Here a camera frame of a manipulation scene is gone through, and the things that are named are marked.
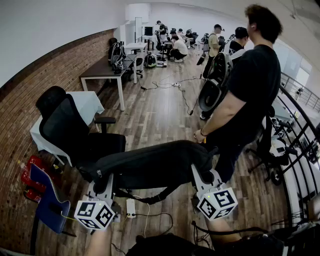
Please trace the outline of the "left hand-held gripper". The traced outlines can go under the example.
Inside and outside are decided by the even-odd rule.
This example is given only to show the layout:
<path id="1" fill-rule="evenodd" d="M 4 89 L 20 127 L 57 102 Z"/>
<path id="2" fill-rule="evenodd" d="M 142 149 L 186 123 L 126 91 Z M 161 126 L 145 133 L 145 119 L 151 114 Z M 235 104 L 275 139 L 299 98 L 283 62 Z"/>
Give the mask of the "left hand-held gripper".
<path id="1" fill-rule="evenodd" d="M 113 198 L 114 174 L 108 177 L 105 197 Z M 88 186 L 88 196 L 98 197 L 100 192 L 100 184 L 92 181 Z M 121 222 L 121 208 L 108 204 L 104 200 L 79 200 L 77 202 L 74 219 L 81 225 L 90 230 L 104 231 L 110 224 Z"/>

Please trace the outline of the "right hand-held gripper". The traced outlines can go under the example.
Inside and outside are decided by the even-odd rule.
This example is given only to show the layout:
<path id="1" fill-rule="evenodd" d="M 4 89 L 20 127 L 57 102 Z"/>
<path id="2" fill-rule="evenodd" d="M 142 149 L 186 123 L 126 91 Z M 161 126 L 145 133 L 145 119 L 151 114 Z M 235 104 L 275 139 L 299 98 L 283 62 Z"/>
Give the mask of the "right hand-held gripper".
<path id="1" fill-rule="evenodd" d="M 194 179 L 194 187 L 197 191 L 196 199 L 193 203 L 195 209 L 201 212 L 209 221 L 228 216 L 238 205 L 233 189 L 231 187 L 221 185 L 223 181 L 219 173 L 215 169 L 211 169 L 211 184 L 221 186 L 214 187 L 203 192 L 204 183 L 194 164 L 191 164 L 191 170 Z"/>

